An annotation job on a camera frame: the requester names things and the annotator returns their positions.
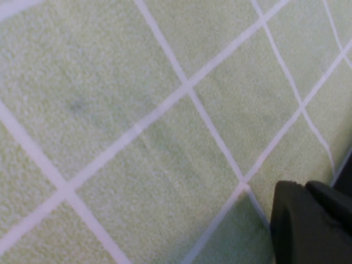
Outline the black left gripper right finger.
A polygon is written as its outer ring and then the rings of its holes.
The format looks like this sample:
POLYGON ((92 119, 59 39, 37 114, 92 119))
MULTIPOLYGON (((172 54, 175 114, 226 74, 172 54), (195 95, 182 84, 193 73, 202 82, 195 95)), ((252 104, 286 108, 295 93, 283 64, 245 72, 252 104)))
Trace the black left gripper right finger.
POLYGON ((305 188, 317 203, 351 235, 351 196, 320 181, 308 181, 305 188))

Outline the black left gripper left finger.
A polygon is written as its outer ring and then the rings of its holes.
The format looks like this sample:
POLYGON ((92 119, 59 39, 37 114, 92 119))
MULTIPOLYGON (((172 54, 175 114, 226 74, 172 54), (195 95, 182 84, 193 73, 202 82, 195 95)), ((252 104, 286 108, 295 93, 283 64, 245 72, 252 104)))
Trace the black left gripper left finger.
POLYGON ((276 263, 351 263, 351 235, 305 185, 276 183, 269 227, 276 263))

